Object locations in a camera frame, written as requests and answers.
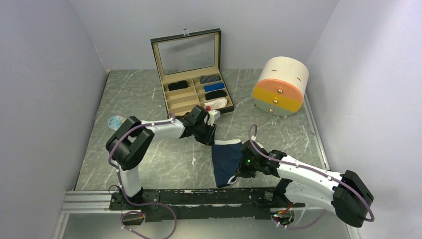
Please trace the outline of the navy white underwear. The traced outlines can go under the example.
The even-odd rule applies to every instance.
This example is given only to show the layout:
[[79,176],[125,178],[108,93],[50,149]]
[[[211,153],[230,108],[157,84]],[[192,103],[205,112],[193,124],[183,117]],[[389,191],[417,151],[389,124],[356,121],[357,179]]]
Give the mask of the navy white underwear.
[[217,188],[233,185],[237,181],[237,169],[242,159],[240,139],[215,140],[211,147],[213,173]]

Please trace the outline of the black underwear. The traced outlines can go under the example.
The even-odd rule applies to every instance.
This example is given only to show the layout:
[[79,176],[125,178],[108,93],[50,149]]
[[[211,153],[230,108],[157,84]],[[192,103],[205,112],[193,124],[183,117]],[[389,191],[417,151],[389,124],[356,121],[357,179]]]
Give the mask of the black underwear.
[[174,90],[185,89],[185,88],[188,88],[188,87],[189,87],[188,81],[187,80],[182,80],[182,81],[170,83],[168,85],[168,90],[169,91],[174,91]]

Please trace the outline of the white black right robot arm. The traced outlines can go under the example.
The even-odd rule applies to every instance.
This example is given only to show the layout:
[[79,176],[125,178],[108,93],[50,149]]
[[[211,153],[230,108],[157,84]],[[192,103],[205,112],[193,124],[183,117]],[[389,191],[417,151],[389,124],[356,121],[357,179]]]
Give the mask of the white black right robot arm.
[[302,203],[334,213],[349,226],[360,228],[374,221],[370,206],[374,197],[353,171],[326,171],[300,162],[278,150],[267,152],[252,140],[240,148],[242,158],[236,175],[254,178],[257,172],[279,178],[271,190],[271,207]]

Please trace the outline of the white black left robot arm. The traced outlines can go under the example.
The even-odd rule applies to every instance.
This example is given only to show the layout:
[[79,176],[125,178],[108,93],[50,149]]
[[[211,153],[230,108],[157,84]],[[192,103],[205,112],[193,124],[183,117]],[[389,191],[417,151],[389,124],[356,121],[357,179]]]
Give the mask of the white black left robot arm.
[[212,146],[214,122],[219,117],[219,111],[194,106],[182,116],[168,113],[164,120],[127,118],[106,143],[108,162],[116,169],[122,202],[129,209],[137,209],[144,202],[139,165],[154,140],[193,137],[203,145]]

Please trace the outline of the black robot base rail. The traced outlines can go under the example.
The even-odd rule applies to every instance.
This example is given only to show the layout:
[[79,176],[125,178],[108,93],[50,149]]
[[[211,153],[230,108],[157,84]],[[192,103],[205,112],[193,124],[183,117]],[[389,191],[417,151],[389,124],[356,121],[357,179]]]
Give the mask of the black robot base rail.
[[127,202],[120,192],[113,192],[109,209],[114,212],[140,211],[146,222],[190,219],[255,218],[270,219],[276,212],[304,207],[303,203],[290,204],[277,196],[272,187],[226,189],[148,189],[143,192],[144,202]]

